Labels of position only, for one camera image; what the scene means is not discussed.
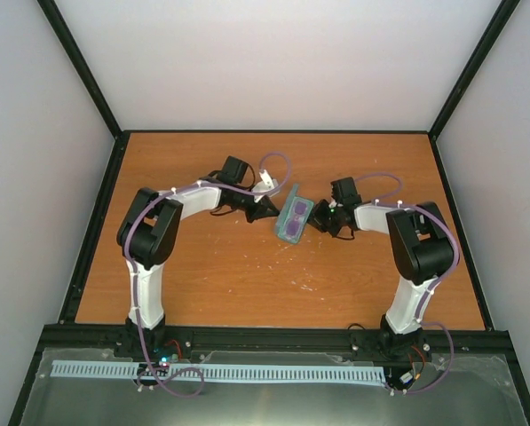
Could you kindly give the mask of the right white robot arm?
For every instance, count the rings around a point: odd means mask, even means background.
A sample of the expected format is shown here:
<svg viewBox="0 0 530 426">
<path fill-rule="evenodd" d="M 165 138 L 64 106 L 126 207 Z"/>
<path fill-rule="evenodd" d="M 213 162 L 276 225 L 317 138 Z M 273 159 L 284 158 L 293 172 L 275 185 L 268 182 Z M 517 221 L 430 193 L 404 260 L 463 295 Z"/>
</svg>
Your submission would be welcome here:
<svg viewBox="0 0 530 426">
<path fill-rule="evenodd" d="M 376 347 L 396 359 L 420 340 L 423 316 L 436 287 L 453 272 L 460 249 L 436 203 L 363 201 L 351 177 L 331 183 L 331 199 L 320 200 L 308 224 L 337 238 L 342 229 L 377 232 L 389 237 L 399 284 L 383 315 Z"/>
</svg>

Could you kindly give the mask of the pink translucent sunglasses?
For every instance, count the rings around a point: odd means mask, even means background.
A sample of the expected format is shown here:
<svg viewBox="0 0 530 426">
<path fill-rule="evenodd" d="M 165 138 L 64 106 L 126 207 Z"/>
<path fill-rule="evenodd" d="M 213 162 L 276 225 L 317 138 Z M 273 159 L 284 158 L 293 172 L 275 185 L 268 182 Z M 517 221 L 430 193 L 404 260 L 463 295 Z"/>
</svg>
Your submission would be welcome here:
<svg viewBox="0 0 530 426">
<path fill-rule="evenodd" d="M 298 237 L 305 225 L 305 216 L 308 211 L 308 204 L 304 201 L 295 201 L 285 225 L 285 234 L 290 238 Z"/>
</svg>

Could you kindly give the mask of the grey glasses case green lining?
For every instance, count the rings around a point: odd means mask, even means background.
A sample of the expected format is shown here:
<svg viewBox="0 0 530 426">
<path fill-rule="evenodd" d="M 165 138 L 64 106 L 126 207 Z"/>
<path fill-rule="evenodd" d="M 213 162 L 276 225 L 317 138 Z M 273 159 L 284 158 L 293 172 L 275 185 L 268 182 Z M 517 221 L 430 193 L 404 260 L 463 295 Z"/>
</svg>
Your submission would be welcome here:
<svg viewBox="0 0 530 426">
<path fill-rule="evenodd" d="M 280 240 L 290 244 L 300 242 L 314 207 L 314 201 L 300 196 L 298 190 L 299 184 L 294 184 L 273 228 Z"/>
</svg>

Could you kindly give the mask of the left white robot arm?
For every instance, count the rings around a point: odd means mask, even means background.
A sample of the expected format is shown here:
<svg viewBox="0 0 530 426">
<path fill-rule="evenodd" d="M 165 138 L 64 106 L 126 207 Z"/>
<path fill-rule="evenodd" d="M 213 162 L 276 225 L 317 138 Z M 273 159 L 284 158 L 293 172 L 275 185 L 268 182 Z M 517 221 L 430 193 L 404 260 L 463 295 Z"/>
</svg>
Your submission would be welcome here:
<svg viewBox="0 0 530 426">
<path fill-rule="evenodd" d="M 219 170 L 211 171 L 190 185 L 155 191 L 138 190 L 116 236 L 129 269 L 131 307 L 128 319 L 140 330 L 133 344 L 144 356 L 159 355 L 165 335 L 156 329 L 164 320 L 162 275 L 178 237 L 180 222 L 223 207 L 242 211 L 252 223 L 277 217 L 272 197 L 288 182 L 272 177 L 263 163 L 255 170 L 233 156 Z"/>
</svg>

